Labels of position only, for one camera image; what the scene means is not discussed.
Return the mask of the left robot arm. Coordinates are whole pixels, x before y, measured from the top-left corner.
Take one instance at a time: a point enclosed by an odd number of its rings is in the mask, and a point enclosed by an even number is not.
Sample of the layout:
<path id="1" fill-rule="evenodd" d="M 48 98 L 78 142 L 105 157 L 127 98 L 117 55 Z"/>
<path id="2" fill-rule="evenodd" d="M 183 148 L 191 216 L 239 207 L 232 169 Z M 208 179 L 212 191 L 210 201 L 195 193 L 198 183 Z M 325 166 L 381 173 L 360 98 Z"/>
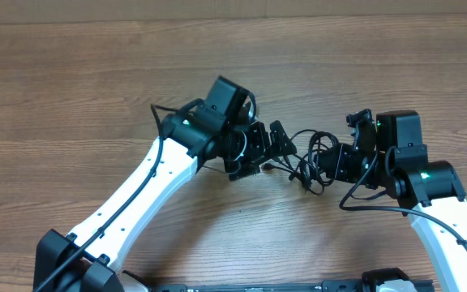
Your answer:
<path id="1" fill-rule="evenodd" d="M 139 166 L 87 219 L 66 234 L 49 230 L 36 247 L 35 291 L 148 291 L 122 270 L 137 238 L 206 161 L 220 158 L 229 180 L 297 152 L 280 122 L 257 119 L 249 90 L 223 76 L 208 95 L 156 117 L 158 136 Z"/>

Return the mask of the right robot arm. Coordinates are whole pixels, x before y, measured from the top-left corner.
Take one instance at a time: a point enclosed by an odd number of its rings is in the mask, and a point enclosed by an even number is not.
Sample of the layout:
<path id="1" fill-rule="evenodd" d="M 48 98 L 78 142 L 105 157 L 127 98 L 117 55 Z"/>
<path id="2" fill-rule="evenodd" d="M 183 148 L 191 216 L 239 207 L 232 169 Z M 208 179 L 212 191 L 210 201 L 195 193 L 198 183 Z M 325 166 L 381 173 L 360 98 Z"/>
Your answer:
<path id="1" fill-rule="evenodd" d="M 360 186 L 383 188 L 396 200 L 381 211 L 409 218 L 433 264 L 444 291 L 467 291 L 467 199 L 455 168 L 447 161 L 429 161 L 418 112 L 396 110 L 373 115 L 368 109 L 349 114 L 352 144 L 336 138 L 323 146 L 316 135 L 309 146 L 311 170 L 329 182 L 350 183 L 339 206 L 348 206 Z"/>

